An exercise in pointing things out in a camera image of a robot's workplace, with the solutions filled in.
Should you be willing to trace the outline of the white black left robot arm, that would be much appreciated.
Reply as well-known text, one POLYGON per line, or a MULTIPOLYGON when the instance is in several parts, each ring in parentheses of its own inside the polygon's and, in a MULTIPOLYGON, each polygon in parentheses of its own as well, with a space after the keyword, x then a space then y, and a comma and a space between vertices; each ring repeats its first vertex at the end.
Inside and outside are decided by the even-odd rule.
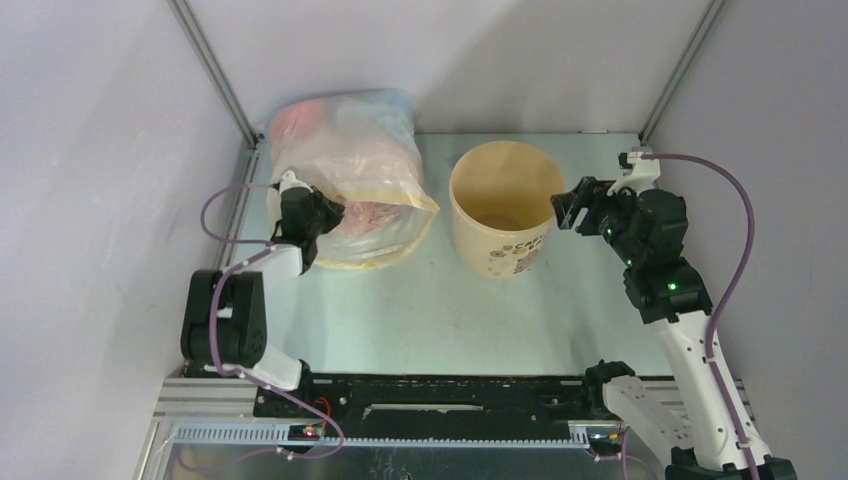
POLYGON ((271 185, 280 219, 260 251, 223 270, 201 269, 190 279, 180 337, 183 358, 221 376, 247 379, 279 390, 278 404, 304 416, 316 403, 315 388, 302 380, 307 365, 268 344, 264 269, 294 279, 318 256, 318 240, 337 228, 343 204, 310 186, 271 185))

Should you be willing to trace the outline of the cream round trash bin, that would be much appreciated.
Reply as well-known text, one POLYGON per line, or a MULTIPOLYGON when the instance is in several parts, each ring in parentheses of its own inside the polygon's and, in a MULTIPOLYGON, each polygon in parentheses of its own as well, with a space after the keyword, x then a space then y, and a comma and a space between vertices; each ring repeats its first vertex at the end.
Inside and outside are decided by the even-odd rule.
POLYGON ((557 163, 515 141, 476 146, 449 180, 454 247, 485 277, 506 279, 528 270, 555 223, 550 199, 565 189, 557 163))

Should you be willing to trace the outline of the aluminium front frame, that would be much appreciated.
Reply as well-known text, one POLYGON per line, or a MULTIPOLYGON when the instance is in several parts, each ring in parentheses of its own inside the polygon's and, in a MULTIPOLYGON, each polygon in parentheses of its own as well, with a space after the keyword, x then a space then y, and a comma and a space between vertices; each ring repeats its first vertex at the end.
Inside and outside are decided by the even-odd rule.
POLYGON ((305 374, 290 392, 211 375, 164 382, 139 479, 227 468, 186 462, 190 445, 234 445, 248 460, 338 459, 366 449, 589 450, 623 456, 642 439, 666 479, 780 479, 740 383, 722 398, 617 364, 583 376, 305 374))

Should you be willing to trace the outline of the corner aluminium post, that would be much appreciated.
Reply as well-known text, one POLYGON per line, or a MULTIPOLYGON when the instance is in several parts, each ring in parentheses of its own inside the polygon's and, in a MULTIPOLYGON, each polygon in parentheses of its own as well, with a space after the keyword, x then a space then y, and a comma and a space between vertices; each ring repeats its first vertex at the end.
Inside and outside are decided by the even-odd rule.
POLYGON ((166 3, 182 28, 189 45, 195 52, 202 69, 207 74, 230 119, 239 131, 244 144, 248 148, 256 149, 260 142, 260 134, 250 123, 192 5, 186 0, 167 0, 166 3))
POLYGON ((641 145, 650 144, 666 111, 673 102, 677 90, 686 79, 688 72, 698 59, 701 49, 707 43, 715 27, 720 23, 724 11, 730 4, 731 1, 729 0, 710 0, 707 3, 638 133, 641 145))

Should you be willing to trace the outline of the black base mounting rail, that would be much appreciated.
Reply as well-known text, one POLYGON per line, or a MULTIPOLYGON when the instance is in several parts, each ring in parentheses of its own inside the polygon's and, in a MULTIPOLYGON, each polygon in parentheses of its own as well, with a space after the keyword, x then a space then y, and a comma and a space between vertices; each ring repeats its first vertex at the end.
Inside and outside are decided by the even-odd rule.
POLYGON ((312 419, 313 407, 348 440, 460 442, 567 441, 579 422, 619 420, 580 376, 311 373, 293 396, 258 390, 254 417, 312 419))

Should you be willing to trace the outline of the left corner aluminium post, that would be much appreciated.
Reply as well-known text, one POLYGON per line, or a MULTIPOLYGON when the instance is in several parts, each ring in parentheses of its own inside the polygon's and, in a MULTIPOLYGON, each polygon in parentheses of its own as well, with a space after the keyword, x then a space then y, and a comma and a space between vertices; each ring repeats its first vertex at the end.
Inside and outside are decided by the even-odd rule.
POLYGON ((256 149, 260 142, 260 134, 250 123, 192 5, 186 0, 167 0, 166 3, 182 28, 189 45, 195 52, 202 69, 207 74, 230 119, 239 131, 244 144, 248 148, 256 149))

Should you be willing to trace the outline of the large translucent bag of bags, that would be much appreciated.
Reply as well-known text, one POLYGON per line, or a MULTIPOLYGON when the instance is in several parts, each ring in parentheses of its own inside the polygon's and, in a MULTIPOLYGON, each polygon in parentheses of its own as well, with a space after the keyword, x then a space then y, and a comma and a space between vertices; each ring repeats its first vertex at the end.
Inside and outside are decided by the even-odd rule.
POLYGON ((271 182, 291 171, 344 207, 340 224, 317 240, 317 265, 383 268, 424 239, 439 206, 425 190, 414 120, 411 97, 395 89, 302 100, 269 120, 271 182))

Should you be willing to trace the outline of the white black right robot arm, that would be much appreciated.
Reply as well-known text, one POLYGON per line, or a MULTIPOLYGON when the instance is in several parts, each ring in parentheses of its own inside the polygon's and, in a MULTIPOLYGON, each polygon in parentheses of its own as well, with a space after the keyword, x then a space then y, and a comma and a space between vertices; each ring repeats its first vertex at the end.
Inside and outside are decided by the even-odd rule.
POLYGON ((666 479, 796 478, 791 461, 774 456, 759 435, 710 327, 712 301, 682 255, 685 200, 584 177, 550 202, 559 229, 601 237, 624 263, 627 297, 672 368, 686 417, 650 397, 622 361, 586 370, 585 411, 622 420, 661 462, 666 479))

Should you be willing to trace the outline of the right corner aluminium post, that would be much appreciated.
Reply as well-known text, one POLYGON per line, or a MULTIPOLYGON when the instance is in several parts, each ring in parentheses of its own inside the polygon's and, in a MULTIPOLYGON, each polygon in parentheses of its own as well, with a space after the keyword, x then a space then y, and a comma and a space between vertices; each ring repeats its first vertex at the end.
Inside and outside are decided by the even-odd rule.
POLYGON ((701 49, 707 43, 715 27, 720 23, 724 11, 730 4, 731 1, 729 0, 710 0, 707 3, 638 133, 641 145, 650 144, 666 111, 673 102, 677 90, 686 79, 688 72, 698 59, 701 49))

